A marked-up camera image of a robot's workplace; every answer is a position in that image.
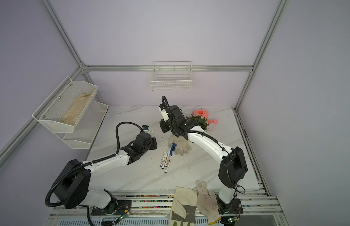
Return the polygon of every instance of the white wire basket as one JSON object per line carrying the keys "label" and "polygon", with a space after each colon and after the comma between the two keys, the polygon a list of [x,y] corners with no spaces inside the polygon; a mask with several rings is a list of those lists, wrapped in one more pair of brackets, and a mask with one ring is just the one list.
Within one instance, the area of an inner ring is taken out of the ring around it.
{"label": "white wire basket", "polygon": [[62,138],[72,149],[89,149],[108,110],[108,105],[92,101],[73,133]]}
{"label": "white wire basket", "polygon": [[[98,87],[96,85],[84,81],[72,81],[69,77],[64,81],[68,79],[69,84],[44,111],[40,118],[36,118],[34,113],[32,115],[33,118],[44,125],[52,133],[73,133],[82,119],[83,113],[87,110],[97,94]],[[74,99],[85,93],[90,94],[86,98],[86,101],[82,103],[79,110],[77,110],[79,113],[76,114],[76,117],[70,123],[64,123],[62,118],[72,106]]]}
{"label": "white wire basket", "polygon": [[153,64],[151,78],[153,91],[192,89],[191,61],[154,61]]}

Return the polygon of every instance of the blue object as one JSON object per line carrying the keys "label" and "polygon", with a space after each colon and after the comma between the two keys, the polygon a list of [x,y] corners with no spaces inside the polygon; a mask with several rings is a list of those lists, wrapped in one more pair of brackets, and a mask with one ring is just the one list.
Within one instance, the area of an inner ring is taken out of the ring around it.
{"label": "blue object", "polygon": [[173,150],[175,149],[175,147],[176,147],[176,144],[173,143],[173,145],[172,145],[172,147],[171,147],[171,149],[170,149],[170,155],[171,155],[171,156],[173,155]]}

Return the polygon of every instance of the green plant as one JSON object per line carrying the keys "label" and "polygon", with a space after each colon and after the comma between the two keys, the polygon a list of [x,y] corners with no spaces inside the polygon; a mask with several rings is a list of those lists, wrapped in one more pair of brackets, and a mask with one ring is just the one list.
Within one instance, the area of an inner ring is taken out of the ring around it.
{"label": "green plant", "polygon": [[207,130],[207,126],[208,121],[205,118],[202,118],[201,115],[191,115],[190,117],[186,117],[186,120],[191,119],[194,122],[196,122],[197,124],[199,124],[199,126],[203,129],[203,130]]}

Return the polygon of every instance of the marble tabletop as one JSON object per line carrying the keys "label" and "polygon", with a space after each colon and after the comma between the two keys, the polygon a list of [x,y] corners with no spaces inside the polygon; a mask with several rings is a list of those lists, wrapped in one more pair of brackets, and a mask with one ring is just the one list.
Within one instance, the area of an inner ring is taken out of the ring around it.
{"label": "marble tabletop", "polygon": [[[252,164],[245,148],[231,106],[178,106],[185,116],[200,108],[209,112],[209,119],[218,119],[218,124],[210,124],[206,131],[219,142],[230,147],[240,147],[245,155],[248,172],[239,183],[247,191],[259,190]],[[106,188],[111,192],[156,192],[174,191],[175,187],[194,188],[196,180],[206,181],[208,188],[219,189],[219,164],[205,150],[190,143],[192,150],[184,156],[173,155],[168,172],[159,167],[171,131],[163,133],[159,121],[162,116],[158,106],[118,106],[109,107],[102,126],[93,143],[87,160],[95,160],[114,153],[117,148],[115,128],[118,123],[131,121],[140,126],[148,125],[153,129],[157,141],[157,149],[149,150],[140,160],[123,167],[116,168],[100,175],[91,182],[91,187]],[[123,124],[118,128],[121,147],[134,140],[139,133],[136,126]]]}

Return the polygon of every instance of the glove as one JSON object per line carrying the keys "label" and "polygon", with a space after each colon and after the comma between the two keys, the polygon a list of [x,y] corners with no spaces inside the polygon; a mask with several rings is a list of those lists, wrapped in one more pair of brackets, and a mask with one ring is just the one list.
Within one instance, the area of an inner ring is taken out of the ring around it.
{"label": "glove", "polygon": [[175,147],[175,155],[180,154],[181,156],[183,156],[184,153],[188,154],[191,150],[190,144],[183,137],[176,137],[175,135],[171,135],[167,146],[172,147],[173,143],[177,145]]}
{"label": "glove", "polygon": [[209,189],[206,186],[206,182],[200,182],[197,180],[196,188],[193,190],[198,192],[198,196],[196,199],[196,207],[200,211],[200,213],[208,219],[208,224],[215,224],[218,220],[220,220],[219,209],[217,204],[217,197],[215,196],[215,192]]}
{"label": "glove", "polygon": [[168,226],[195,226],[196,191],[176,187]]}

